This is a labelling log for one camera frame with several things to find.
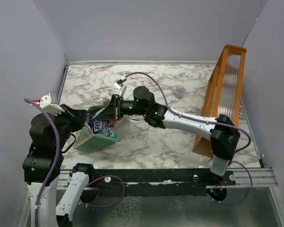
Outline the green paper gift bag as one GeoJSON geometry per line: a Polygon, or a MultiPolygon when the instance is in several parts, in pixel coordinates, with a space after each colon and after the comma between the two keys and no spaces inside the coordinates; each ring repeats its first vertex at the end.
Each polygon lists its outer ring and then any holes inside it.
{"type": "MultiPolygon", "coordinates": [[[[87,116],[90,114],[98,115],[102,110],[104,110],[103,104],[91,106],[88,109],[87,116]]],[[[106,138],[102,135],[94,134],[88,126],[86,120],[83,128],[76,133],[76,142],[74,149],[81,152],[93,153],[95,151],[99,151],[111,145],[114,145],[120,142],[124,137],[126,137],[128,132],[130,131],[130,121],[128,117],[125,117],[121,120],[113,121],[110,127],[113,127],[116,131],[116,139],[106,138]]]]}

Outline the purple snack packet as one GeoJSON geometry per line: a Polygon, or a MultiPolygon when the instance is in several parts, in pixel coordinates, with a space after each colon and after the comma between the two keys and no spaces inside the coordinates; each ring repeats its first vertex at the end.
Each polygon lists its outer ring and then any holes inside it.
{"type": "Polygon", "coordinates": [[[98,134],[99,131],[111,126],[113,123],[113,121],[109,120],[98,120],[97,117],[97,114],[90,114],[87,116],[87,124],[94,134],[98,134]]]}

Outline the teal snack packet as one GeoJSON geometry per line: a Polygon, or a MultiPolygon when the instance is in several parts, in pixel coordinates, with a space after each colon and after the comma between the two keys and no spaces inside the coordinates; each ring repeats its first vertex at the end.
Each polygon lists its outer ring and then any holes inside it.
{"type": "Polygon", "coordinates": [[[117,138],[117,134],[116,134],[116,131],[114,130],[113,127],[105,127],[105,128],[102,128],[98,131],[98,134],[99,135],[102,135],[106,138],[113,138],[113,139],[116,139],[117,138]]]}

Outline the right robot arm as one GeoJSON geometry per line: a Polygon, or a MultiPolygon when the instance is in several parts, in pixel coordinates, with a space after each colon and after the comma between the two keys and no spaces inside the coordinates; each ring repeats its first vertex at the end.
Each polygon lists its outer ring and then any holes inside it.
{"type": "Polygon", "coordinates": [[[108,106],[97,115],[99,121],[120,120],[124,115],[142,115],[154,128],[176,129],[189,132],[210,141],[213,162],[208,173],[211,184],[219,185],[235,154],[240,133],[230,118],[221,114],[217,118],[184,114],[155,101],[154,94],[145,86],[136,87],[133,100],[112,95],[108,106]]]}

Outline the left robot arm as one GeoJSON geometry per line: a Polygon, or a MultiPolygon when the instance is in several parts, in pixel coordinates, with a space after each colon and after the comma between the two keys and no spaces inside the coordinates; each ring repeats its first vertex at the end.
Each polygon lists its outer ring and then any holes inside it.
{"type": "Polygon", "coordinates": [[[57,116],[40,113],[31,120],[32,143],[23,169],[30,193],[33,227],[71,227],[84,188],[95,181],[93,165],[78,163],[71,171],[67,190],[60,202],[56,201],[62,149],[68,138],[83,128],[87,115],[86,110],[61,107],[63,112],[57,116]]]}

